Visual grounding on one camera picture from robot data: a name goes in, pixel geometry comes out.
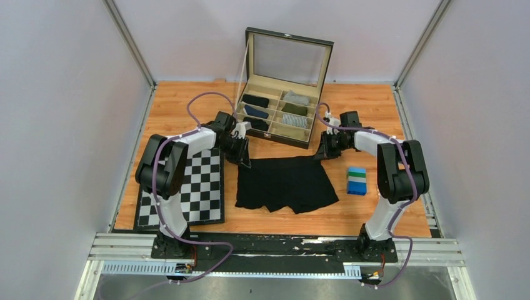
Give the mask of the black underwear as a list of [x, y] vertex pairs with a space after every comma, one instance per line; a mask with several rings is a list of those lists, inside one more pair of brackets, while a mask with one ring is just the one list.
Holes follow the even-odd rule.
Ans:
[[308, 213], [339, 201], [321, 162], [311, 156], [251, 159], [238, 167], [236, 207]]

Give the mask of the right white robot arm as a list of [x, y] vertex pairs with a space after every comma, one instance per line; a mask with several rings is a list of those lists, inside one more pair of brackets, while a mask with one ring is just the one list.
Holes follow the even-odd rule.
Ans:
[[355, 250], [360, 258], [372, 261], [390, 251], [394, 229], [411, 204], [429, 190], [429, 177], [421, 143], [400, 140], [359, 122], [356, 111], [339, 118], [329, 111], [316, 117], [326, 126], [314, 158], [338, 158], [343, 151], [354, 149], [376, 158], [379, 201], [357, 238]]

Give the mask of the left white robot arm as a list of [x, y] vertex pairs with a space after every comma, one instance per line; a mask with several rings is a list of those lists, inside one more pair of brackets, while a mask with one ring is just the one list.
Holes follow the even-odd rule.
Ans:
[[179, 199], [188, 159], [204, 150], [218, 149], [230, 163], [251, 167], [248, 121], [219, 112], [213, 121], [198, 124], [192, 131], [166, 137], [153, 134], [137, 167], [135, 180], [152, 194], [159, 218], [153, 258], [185, 258], [197, 241], [189, 238], [189, 226]]

